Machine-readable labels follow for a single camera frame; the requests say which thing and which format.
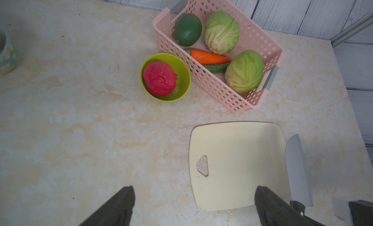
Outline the cleaver knife black handle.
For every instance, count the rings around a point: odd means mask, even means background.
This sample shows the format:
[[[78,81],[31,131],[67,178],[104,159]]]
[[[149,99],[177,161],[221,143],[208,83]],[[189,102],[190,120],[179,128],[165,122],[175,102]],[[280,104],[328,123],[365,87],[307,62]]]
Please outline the cleaver knife black handle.
[[[305,216],[306,207],[313,206],[313,197],[305,155],[298,134],[288,140],[285,160],[291,195],[290,206],[301,216]]]

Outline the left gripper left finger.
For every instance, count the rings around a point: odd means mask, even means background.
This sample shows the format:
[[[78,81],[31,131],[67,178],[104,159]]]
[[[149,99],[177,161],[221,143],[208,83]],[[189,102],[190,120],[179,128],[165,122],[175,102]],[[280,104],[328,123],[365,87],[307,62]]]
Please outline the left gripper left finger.
[[[123,187],[80,226],[129,226],[135,199],[133,186]]]

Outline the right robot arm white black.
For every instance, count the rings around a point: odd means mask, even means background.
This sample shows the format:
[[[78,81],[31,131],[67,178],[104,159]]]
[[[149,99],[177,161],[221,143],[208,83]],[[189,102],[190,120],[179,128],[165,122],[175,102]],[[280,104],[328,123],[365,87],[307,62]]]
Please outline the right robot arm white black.
[[[373,203],[365,200],[349,202],[353,226],[373,226]]]

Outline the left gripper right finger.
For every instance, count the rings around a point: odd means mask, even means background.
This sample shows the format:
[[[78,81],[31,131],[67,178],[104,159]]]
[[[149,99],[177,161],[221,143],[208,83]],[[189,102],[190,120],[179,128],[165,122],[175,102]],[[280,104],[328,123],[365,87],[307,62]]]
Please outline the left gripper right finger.
[[[254,203],[263,226],[321,226],[322,224],[305,216],[306,207],[298,201],[287,204],[271,189],[258,186]]]

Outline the cream plastic cutting board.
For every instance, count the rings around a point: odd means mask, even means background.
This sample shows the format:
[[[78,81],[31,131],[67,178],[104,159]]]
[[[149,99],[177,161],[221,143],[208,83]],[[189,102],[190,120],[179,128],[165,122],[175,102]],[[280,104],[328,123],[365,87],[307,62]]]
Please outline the cream plastic cutting board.
[[[223,122],[200,125],[189,143],[189,174],[197,206],[205,211],[254,204],[258,186],[279,197],[290,193],[286,142],[269,122]]]

